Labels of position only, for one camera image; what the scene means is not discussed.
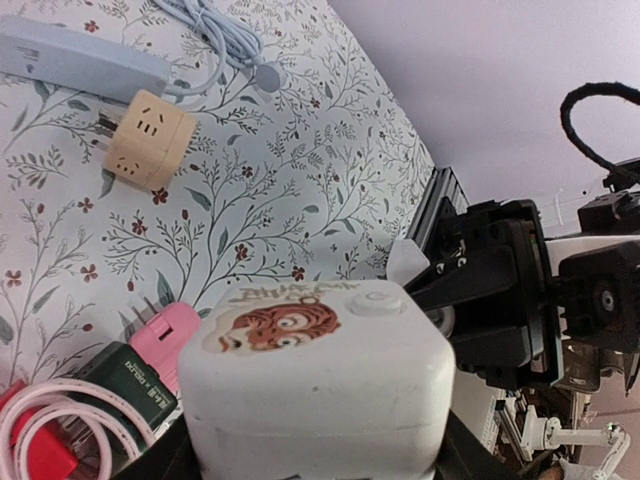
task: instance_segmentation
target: table surface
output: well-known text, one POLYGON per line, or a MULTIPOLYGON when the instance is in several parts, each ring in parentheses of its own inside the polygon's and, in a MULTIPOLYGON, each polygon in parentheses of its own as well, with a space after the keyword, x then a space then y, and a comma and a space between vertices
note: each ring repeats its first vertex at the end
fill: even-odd
MULTIPOLYGON (((228 67, 178 99, 198 128, 167 189, 101 168, 98 112, 125 107, 0 76, 0 387, 73 372, 172 301, 204 316, 230 285, 375 278, 433 163, 323 1, 217 1, 264 38, 284 88, 228 67)), ((149 0, 9 0, 17 13, 169 60, 202 83, 216 56, 149 0)))

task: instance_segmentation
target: round button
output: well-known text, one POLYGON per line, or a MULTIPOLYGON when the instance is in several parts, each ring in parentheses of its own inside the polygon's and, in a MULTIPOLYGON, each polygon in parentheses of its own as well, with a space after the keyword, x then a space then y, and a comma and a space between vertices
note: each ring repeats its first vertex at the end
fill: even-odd
POLYGON ((402 311, 402 300, 387 292, 365 292, 353 297, 349 310, 361 317, 384 317, 402 311))

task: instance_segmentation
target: tiger sticker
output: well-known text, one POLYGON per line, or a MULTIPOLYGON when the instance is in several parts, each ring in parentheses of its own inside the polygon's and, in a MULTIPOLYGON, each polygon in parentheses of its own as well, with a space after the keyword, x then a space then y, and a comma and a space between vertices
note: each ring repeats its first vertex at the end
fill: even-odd
POLYGON ((280 303, 246 313, 229 311, 216 319, 216 329, 203 341, 214 353, 251 354, 299 347, 335 332, 338 315, 315 297, 280 303))

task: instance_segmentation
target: white container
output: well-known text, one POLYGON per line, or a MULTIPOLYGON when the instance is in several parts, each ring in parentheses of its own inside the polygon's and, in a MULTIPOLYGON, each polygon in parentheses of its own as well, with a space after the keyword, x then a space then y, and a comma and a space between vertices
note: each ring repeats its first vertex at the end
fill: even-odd
POLYGON ((204 480, 430 478, 453 349, 402 287, 229 291, 179 361, 204 480))

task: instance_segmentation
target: white power strip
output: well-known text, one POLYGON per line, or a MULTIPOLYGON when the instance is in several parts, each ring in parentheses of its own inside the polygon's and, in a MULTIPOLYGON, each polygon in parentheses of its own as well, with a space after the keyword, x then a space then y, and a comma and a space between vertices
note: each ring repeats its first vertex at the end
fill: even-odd
POLYGON ((98 37, 7 15, 0 17, 0 71, 129 103, 138 90, 162 95, 171 65, 98 37))

